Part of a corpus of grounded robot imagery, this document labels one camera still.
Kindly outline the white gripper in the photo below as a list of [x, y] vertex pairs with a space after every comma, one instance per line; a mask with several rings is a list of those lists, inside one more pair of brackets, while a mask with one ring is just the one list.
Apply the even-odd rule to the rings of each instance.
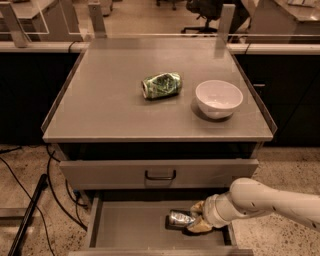
[[191, 208], [192, 213], [201, 214], [187, 226], [191, 233], [205, 233], [212, 228], [222, 228], [241, 216], [241, 212], [234, 206], [230, 193], [215, 194], [204, 200], [198, 201]]

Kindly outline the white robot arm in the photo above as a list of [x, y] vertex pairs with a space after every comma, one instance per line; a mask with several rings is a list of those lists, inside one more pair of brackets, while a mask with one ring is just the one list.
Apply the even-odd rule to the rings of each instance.
[[187, 230], [205, 233], [238, 219], [276, 213], [315, 231], [320, 231], [320, 196], [268, 187], [249, 178], [235, 180], [228, 192], [215, 194], [190, 208], [195, 216]]

